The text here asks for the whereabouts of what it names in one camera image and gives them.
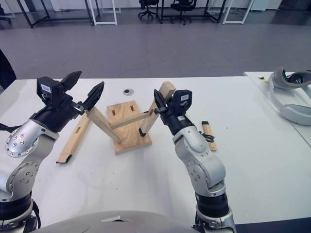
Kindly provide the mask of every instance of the black cable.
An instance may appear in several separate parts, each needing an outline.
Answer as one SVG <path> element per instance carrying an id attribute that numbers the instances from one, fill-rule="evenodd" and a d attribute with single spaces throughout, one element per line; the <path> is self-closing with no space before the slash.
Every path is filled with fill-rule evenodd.
<path id="1" fill-rule="evenodd" d="M 21 127 L 21 125 L 9 127 L 9 126 L 6 126 L 6 125 L 3 125 L 0 123 L 0 131 L 7 131 L 9 133 L 13 132 L 14 130 L 18 129 L 19 127 Z"/>
<path id="2" fill-rule="evenodd" d="M 214 142 L 214 138 L 215 138 L 214 136 L 202 133 L 202 131 L 199 131 L 199 133 L 206 139 L 206 141 Z"/>
<path id="3" fill-rule="evenodd" d="M 38 207 L 37 203 L 34 200 L 33 200 L 33 211 L 35 213 L 35 216 L 38 219 L 38 229 L 40 229 L 41 228 L 41 219 L 40 219 L 40 216 L 39 216 L 39 207 Z"/>

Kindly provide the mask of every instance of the black chair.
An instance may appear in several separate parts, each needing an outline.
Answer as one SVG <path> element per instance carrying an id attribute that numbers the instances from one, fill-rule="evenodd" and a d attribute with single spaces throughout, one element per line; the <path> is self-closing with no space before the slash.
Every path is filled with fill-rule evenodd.
<path id="1" fill-rule="evenodd" d="M 0 20 L 5 20 L 7 21 L 9 24 L 11 24 L 11 19 L 9 17 L 2 17 L 4 16 L 5 13 L 4 13 L 4 9 L 1 7 L 1 4 L 0 4 Z"/>
<path id="2" fill-rule="evenodd" d="M 143 16 L 145 15 L 148 15 L 148 18 L 149 16 L 151 16 L 151 20 L 154 19 L 153 15 L 155 15 L 157 18 L 159 18 L 159 15 L 157 13 L 154 13 L 152 11 L 149 10 L 149 6 L 155 6 L 156 5 L 156 8 L 158 8 L 158 4 L 159 4 L 159 0 L 139 0 L 139 3 L 140 3 L 140 8 L 142 10 L 145 9 L 145 7 L 147 7 L 147 10 L 144 11 L 144 12 L 140 12 L 138 14 L 138 17 L 141 19 Z"/>
<path id="3" fill-rule="evenodd" d="M 179 19 L 180 23 L 183 21 L 184 25 L 186 24 L 185 19 L 189 19 L 189 22 L 191 23 L 191 18 L 189 16 L 183 16 L 182 12 L 186 11 L 192 11 L 196 6 L 197 0 L 174 0 L 174 2 L 171 4 L 171 8 L 174 10 L 180 11 L 180 14 L 175 17 L 171 17 L 171 23 L 174 23 L 175 19 Z"/>

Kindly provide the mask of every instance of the black table leg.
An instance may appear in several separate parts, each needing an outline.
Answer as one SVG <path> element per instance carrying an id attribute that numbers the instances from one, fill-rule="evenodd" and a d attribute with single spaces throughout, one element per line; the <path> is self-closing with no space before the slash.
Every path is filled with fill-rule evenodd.
<path id="1" fill-rule="evenodd" d="M 87 10 L 87 14 L 88 14 L 88 17 L 89 17 L 89 21 L 90 21 L 91 25 L 94 26 L 94 22 L 93 22 L 93 19 L 92 19 L 92 16 L 91 16 L 91 12 L 89 11 L 87 0 L 84 0 L 84 2 L 86 3 L 86 10 Z"/>
<path id="2" fill-rule="evenodd" d="M 203 15 L 206 15 L 206 13 L 207 13 L 208 4 L 209 4 L 209 0 L 206 1 L 206 5 L 205 5 L 205 9 L 204 9 L 204 14 Z"/>
<path id="3" fill-rule="evenodd" d="M 41 0 L 41 3 L 42 3 L 42 6 L 43 6 L 43 8 L 44 8 L 45 13 L 47 14 L 48 18 L 50 18 L 49 12 L 48 12 L 48 10 L 47 10 L 45 4 L 44 4 L 44 1 Z"/>
<path id="4" fill-rule="evenodd" d="M 162 5 L 161 5 L 161 19 L 160 19 L 160 23 L 163 23 L 163 10 L 164 10 L 164 0 L 162 0 Z"/>
<path id="5" fill-rule="evenodd" d="M 97 0 L 95 0 L 95 3 L 96 3 L 96 8 L 97 8 L 97 14 L 98 14 L 98 15 L 100 15 L 100 13 L 99 13 L 99 7 L 98 7 L 98 2 L 97 2 Z"/>
<path id="6" fill-rule="evenodd" d="M 222 15 L 223 15 L 223 11 L 224 11 L 224 8 L 225 8 L 225 3 L 226 3 L 226 1 L 227 1 L 227 0 L 224 0 L 224 1 L 223 1 L 222 7 L 221 7 L 221 9 L 220 9 L 220 13 L 219 13 L 219 15 L 218 15 L 217 23 L 219 23 L 219 22 L 220 22 L 220 19 L 222 18 Z"/>
<path id="7" fill-rule="evenodd" d="M 24 9 L 23 5 L 20 3 L 20 0 L 17 0 L 17 3 L 19 4 L 19 7 L 20 7 L 21 11 L 24 14 L 24 17 L 26 18 L 26 21 L 27 21 L 29 27 L 33 28 L 33 26 L 32 26 L 32 24 L 31 24 L 31 22 L 30 22 L 30 20 L 29 20 L 29 18 L 27 16 L 27 14 L 25 12 L 25 9 Z"/>

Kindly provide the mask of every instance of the label sticker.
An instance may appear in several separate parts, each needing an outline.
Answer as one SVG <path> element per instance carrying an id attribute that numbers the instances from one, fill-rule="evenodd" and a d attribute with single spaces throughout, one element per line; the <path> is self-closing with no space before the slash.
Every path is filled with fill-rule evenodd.
<path id="1" fill-rule="evenodd" d="M 189 95 L 184 95 L 180 98 L 181 101 L 189 99 Z"/>
<path id="2" fill-rule="evenodd" d="M 184 116 L 179 116 L 179 117 L 177 117 L 177 118 L 178 118 L 179 121 L 185 120 L 185 117 L 184 117 Z"/>
<path id="3" fill-rule="evenodd" d="M 44 90 L 44 91 L 47 91 L 47 92 L 50 92 L 50 93 L 51 93 L 51 89 L 50 89 L 50 87 L 48 87 L 48 86 L 45 86 L 45 85 L 41 84 L 41 88 L 42 88 L 42 90 Z"/>

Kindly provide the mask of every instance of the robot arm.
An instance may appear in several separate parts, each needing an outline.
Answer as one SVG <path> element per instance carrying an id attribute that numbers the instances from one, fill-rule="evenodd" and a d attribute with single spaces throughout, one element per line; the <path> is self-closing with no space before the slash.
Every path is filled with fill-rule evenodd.
<path id="1" fill-rule="evenodd" d="M 5 152 L 11 159 L 0 170 L 0 230 L 25 228 L 33 210 L 31 190 L 36 174 L 43 159 L 53 149 L 58 132 L 99 100 L 103 82 L 89 92 L 83 103 L 73 102 L 66 94 L 80 75 L 80 71 L 73 72 L 61 82 L 48 77 L 37 79 L 37 94 L 46 106 L 12 131 L 5 145 Z"/>
<path id="2" fill-rule="evenodd" d="M 192 92 L 178 90 L 168 101 L 155 90 L 156 114 L 161 115 L 165 125 L 173 134 L 175 151 L 185 164 L 196 193 L 196 226 L 209 228 L 230 228 L 236 232 L 233 215 L 225 194 L 225 167 L 218 157 L 208 153 L 208 144 L 195 125 L 186 117 L 190 108 Z"/>

